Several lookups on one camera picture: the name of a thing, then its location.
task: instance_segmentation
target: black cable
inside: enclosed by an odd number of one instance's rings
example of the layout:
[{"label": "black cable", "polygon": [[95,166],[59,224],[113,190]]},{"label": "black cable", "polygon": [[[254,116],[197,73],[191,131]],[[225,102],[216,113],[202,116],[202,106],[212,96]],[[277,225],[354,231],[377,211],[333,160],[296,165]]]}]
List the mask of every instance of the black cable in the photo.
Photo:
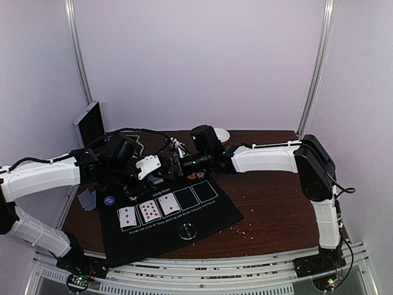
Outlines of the black cable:
[{"label": "black cable", "polygon": [[[150,130],[150,129],[145,129],[145,128],[122,128],[122,129],[118,129],[118,130],[114,130],[114,131],[112,131],[112,132],[109,132],[109,133],[107,133],[107,134],[105,134],[105,135],[103,135],[103,136],[100,136],[99,138],[93,140],[91,143],[89,143],[88,145],[86,145],[86,146],[85,146],[81,151],[79,151],[78,153],[84,152],[84,151],[86,151],[88,148],[90,148],[92,145],[94,145],[95,143],[97,143],[97,142],[99,142],[99,141],[101,141],[101,140],[103,140],[103,139],[105,139],[105,138],[107,138],[107,137],[109,137],[109,136],[111,136],[111,135],[113,135],[113,134],[120,133],[120,132],[123,132],[123,131],[146,132],[146,133],[158,134],[158,135],[161,135],[161,136],[164,136],[165,138],[167,138],[168,140],[166,141],[165,145],[164,145],[160,150],[158,150],[158,151],[156,152],[156,154],[158,154],[158,153],[160,153],[161,151],[163,151],[164,149],[166,149],[166,148],[168,147],[168,145],[169,145],[169,143],[170,143],[170,139],[171,139],[171,138],[169,137],[169,135],[167,135],[167,134],[164,133],[164,132],[160,132],[160,131],[155,131],[155,130]],[[26,162],[26,161],[37,162],[37,163],[43,163],[43,164],[50,164],[50,163],[55,163],[55,162],[59,162],[59,161],[62,161],[62,160],[69,159],[69,158],[71,158],[71,157],[73,157],[73,156],[74,156],[74,154],[67,154],[67,155],[64,155],[64,156],[59,157],[59,158],[54,158],[54,159],[52,159],[52,160],[42,160],[42,159],[37,159],[37,158],[34,158],[34,157],[25,157],[25,158],[20,159],[20,160],[18,160],[17,162],[15,162],[9,169],[0,171],[0,174],[7,173],[7,172],[11,172],[12,170],[16,169],[21,163]]]},{"label": "black cable", "polygon": [[67,270],[69,273],[71,273],[72,275],[77,275],[79,277],[84,278],[87,281],[94,281],[93,278],[87,277],[86,275],[82,274],[82,273],[78,273],[75,272],[74,270],[70,269],[69,267],[65,266],[64,263],[62,263],[62,261],[59,259],[59,257],[57,257],[56,255],[54,255],[52,252],[49,251],[49,253],[56,259],[57,262],[59,262],[61,264],[61,266],[64,267],[65,270]]},{"label": "black cable", "polygon": [[337,182],[337,180],[330,175],[330,173],[326,170],[325,168],[325,164],[323,163],[321,157],[319,156],[319,154],[317,153],[317,151],[315,150],[315,148],[313,148],[312,146],[309,146],[308,144],[302,143],[301,147],[303,148],[307,148],[309,151],[311,151],[311,153],[315,156],[315,158],[317,159],[317,161],[320,163],[321,167],[324,169],[326,175],[330,178],[330,180],[332,180],[332,182],[339,188],[341,189],[341,192],[336,196],[336,198],[338,198],[338,196],[340,196],[343,192],[347,193],[347,194],[353,194],[356,192],[356,189],[354,187],[347,187],[344,188],[340,183]]},{"label": "black cable", "polygon": [[156,131],[156,130],[151,130],[151,129],[145,129],[145,128],[121,128],[121,129],[117,129],[117,130],[108,132],[107,134],[105,134],[105,135],[103,135],[103,136],[100,136],[99,138],[93,140],[91,143],[89,143],[88,145],[86,145],[86,146],[82,149],[82,152],[84,152],[86,149],[90,148],[90,147],[91,147],[92,145],[94,145],[95,143],[97,143],[97,142],[99,142],[99,141],[101,141],[101,140],[104,140],[105,138],[107,138],[107,137],[109,137],[109,136],[111,136],[111,135],[113,135],[113,134],[117,134],[117,133],[124,132],[124,131],[131,131],[131,132],[146,132],[146,133],[161,135],[161,136],[165,137],[165,138],[167,139],[165,145],[164,145],[161,149],[159,149],[155,154],[158,154],[158,153],[160,153],[161,151],[163,151],[164,149],[166,149],[166,148],[169,146],[170,142],[171,142],[171,137],[170,137],[168,134],[166,134],[166,133],[164,133],[164,132],[161,132],[161,131]]},{"label": "black cable", "polygon": [[3,170],[0,171],[0,174],[6,173],[6,172],[11,172],[12,170],[16,169],[21,163],[23,162],[27,162],[27,161],[31,161],[31,162],[37,162],[37,163],[43,163],[43,164],[50,164],[50,163],[55,163],[55,162],[59,162],[68,158],[71,158],[72,155],[65,155],[59,158],[54,158],[51,160],[42,160],[42,159],[37,159],[37,158],[33,158],[33,157],[25,157],[23,159],[20,159],[18,161],[16,161],[8,170]]},{"label": "black cable", "polygon": [[345,277],[342,279],[342,281],[340,281],[340,284],[338,284],[338,286],[336,286],[335,289],[337,289],[338,287],[340,287],[340,286],[344,283],[344,281],[348,278],[348,275],[349,275],[349,273],[350,273],[351,270],[352,270],[352,266],[354,265],[354,260],[355,260],[354,252],[353,252],[351,246],[349,245],[349,243],[343,238],[343,232],[342,232],[341,229],[340,229],[340,234],[341,234],[341,237],[342,237],[344,243],[345,243],[346,246],[348,247],[349,252],[351,252],[352,261],[351,261],[351,265],[349,266],[348,272],[346,273]]}]

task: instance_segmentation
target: wooden table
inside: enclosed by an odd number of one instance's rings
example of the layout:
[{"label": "wooden table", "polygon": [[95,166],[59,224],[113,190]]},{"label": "wooden table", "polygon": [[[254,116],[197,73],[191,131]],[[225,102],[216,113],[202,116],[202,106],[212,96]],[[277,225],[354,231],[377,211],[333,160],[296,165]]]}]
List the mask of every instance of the wooden table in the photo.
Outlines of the wooden table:
[{"label": "wooden table", "polygon": [[[194,151],[188,132],[168,132]],[[296,138],[292,131],[231,131],[229,144],[281,143]],[[163,144],[159,136],[143,134],[146,154]],[[299,250],[318,245],[318,231],[310,202],[302,194],[298,176],[288,172],[250,172],[220,175],[216,180],[244,215],[244,220],[193,245],[158,258],[206,259],[240,257]],[[63,230],[72,232],[85,250],[104,253],[98,211],[84,212],[77,198]]]}]

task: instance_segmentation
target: white wall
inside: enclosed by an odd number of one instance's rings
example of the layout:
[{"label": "white wall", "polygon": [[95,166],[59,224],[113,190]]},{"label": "white wall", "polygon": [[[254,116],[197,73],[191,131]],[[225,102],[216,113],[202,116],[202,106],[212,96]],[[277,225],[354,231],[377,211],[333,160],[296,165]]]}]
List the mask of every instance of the white wall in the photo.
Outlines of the white wall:
[{"label": "white wall", "polygon": [[344,223],[363,240],[393,294],[393,2],[338,1],[330,53],[309,132],[357,193],[342,198]]},{"label": "white wall", "polygon": [[[71,122],[85,107],[64,1],[0,1],[0,163],[47,159],[77,147]],[[21,198],[53,225],[69,188]],[[20,294],[34,248],[0,236],[0,294]]]},{"label": "white wall", "polygon": [[76,1],[87,77],[106,128],[295,130],[324,3]]}]

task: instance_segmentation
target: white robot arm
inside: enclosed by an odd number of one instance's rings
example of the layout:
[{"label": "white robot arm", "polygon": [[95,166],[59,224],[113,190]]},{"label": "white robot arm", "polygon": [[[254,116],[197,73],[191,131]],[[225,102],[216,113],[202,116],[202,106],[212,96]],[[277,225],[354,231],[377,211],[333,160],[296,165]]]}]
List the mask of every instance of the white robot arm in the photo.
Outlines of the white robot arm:
[{"label": "white robot arm", "polygon": [[[335,269],[335,263],[344,265],[341,252],[341,212],[338,206],[335,166],[321,144],[313,136],[302,140],[271,145],[241,145],[223,148],[214,129],[207,125],[191,132],[194,154],[182,154],[171,158],[151,155],[138,159],[137,144],[130,138],[114,133],[109,141],[94,150],[73,151],[44,163],[27,163],[0,169],[0,234],[18,236],[33,245],[41,246],[63,264],[70,267],[80,264],[82,270],[83,250],[75,238],[60,230],[52,229],[15,205],[16,199],[54,187],[73,186],[90,182],[111,182],[122,185],[126,196],[144,192],[148,175],[176,180],[201,170],[219,173],[246,173],[249,171],[288,171],[298,173],[304,195],[311,201],[319,229],[320,254],[324,265],[314,271]],[[311,258],[295,261],[298,275],[311,275]]]}]

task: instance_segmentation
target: black mat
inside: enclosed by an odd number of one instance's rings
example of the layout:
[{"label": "black mat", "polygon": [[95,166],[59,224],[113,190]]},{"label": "black mat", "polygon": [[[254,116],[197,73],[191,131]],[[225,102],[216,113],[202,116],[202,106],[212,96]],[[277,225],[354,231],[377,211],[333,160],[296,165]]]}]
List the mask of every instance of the black mat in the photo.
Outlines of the black mat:
[{"label": "black mat", "polygon": [[[111,206],[104,204],[108,195],[116,199]],[[169,207],[166,211],[163,209],[166,196],[176,199],[176,211],[169,213]],[[144,212],[146,207],[143,206],[150,203],[158,209],[158,217],[152,215],[154,220],[149,220],[150,217]],[[121,192],[108,188],[105,192],[97,192],[97,205],[109,267],[195,243],[243,219],[240,211],[210,176],[204,180],[182,179],[160,183],[157,190],[134,203]],[[117,210],[132,206],[135,208],[138,224],[121,229]]]}]

